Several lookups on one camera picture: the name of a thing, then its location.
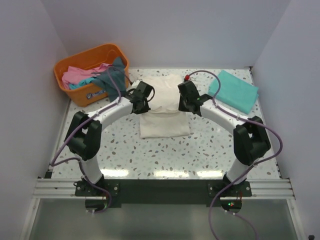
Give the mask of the white t-shirt with red print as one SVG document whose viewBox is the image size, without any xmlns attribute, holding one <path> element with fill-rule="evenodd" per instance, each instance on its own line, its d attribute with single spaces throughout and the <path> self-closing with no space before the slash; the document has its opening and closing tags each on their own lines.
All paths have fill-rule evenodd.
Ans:
<svg viewBox="0 0 320 240">
<path fill-rule="evenodd" d="M 186 112 L 179 111 L 180 93 L 178 85 L 183 82 L 179 74 L 146 76 L 143 82 L 155 89 L 154 98 L 148 103 L 150 110 L 139 118 L 140 137 L 171 138 L 191 133 Z"/>
</svg>

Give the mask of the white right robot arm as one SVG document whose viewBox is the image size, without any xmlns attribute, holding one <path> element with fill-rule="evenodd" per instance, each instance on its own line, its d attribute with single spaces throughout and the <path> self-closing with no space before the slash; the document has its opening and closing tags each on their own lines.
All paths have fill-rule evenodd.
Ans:
<svg viewBox="0 0 320 240">
<path fill-rule="evenodd" d="M 235 160 L 223 176 L 223 192 L 230 197 L 240 190 L 247 174 L 244 173 L 271 148 L 271 143 L 261 118 L 237 116 L 224 107 L 214 105 L 208 94 L 200 95 L 195 84 L 186 81 L 178 86 L 180 94 L 178 110 L 189 112 L 211 120 L 233 136 L 233 152 Z"/>
</svg>

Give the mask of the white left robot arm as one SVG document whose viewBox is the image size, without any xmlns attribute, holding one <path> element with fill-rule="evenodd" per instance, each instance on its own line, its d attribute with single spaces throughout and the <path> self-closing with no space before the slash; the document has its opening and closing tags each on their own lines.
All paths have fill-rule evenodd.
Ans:
<svg viewBox="0 0 320 240">
<path fill-rule="evenodd" d="M 149 101 L 154 96 L 154 87 L 138 81 L 106 106 L 89 113 L 79 111 L 74 114 L 64 144 L 80 158 L 80 170 L 87 181 L 85 189 L 92 196 L 99 196 L 104 190 L 100 181 L 104 176 L 97 160 L 103 130 L 127 115 L 147 113 Z"/>
</svg>

